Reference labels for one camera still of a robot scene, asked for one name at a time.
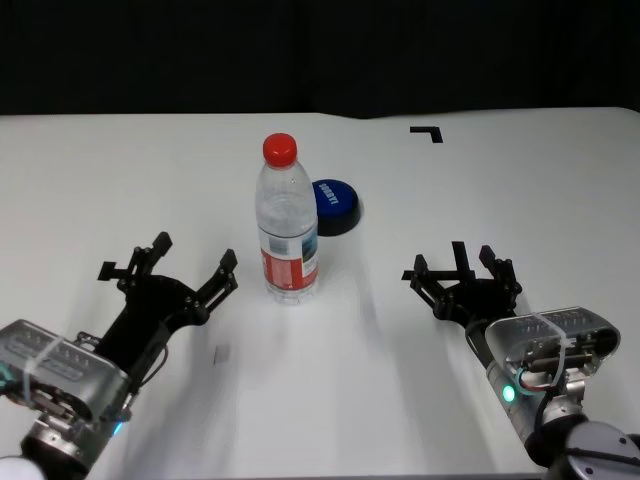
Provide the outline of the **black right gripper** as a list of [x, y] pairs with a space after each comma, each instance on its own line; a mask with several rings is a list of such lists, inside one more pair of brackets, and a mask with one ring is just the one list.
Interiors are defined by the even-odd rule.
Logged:
[[442, 283], [454, 281], [455, 271], [431, 270], [424, 256], [418, 254], [410, 288], [432, 308], [438, 320], [456, 323], [467, 332], [473, 327], [484, 332], [492, 322], [515, 315], [516, 300], [523, 288], [512, 261], [498, 258], [489, 245], [481, 247], [479, 260], [493, 280], [476, 279], [446, 288]]

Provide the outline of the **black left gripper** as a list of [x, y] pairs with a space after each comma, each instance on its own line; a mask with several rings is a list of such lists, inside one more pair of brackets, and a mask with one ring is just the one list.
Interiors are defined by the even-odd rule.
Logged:
[[233, 249], [226, 250], [212, 277], [194, 292], [178, 280], [150, 276], [172, 245], [170, 235], [162, 231], [150, 247], [134, 249], [118, 280], [118, 289], [128, 290], [125, 306], [94, 350], [131, 380], [145, 378], [171, 335], [182, 326], [187, 299], [191, 299], [189, 322], [207, 323], [211, 313], [238, 288]]

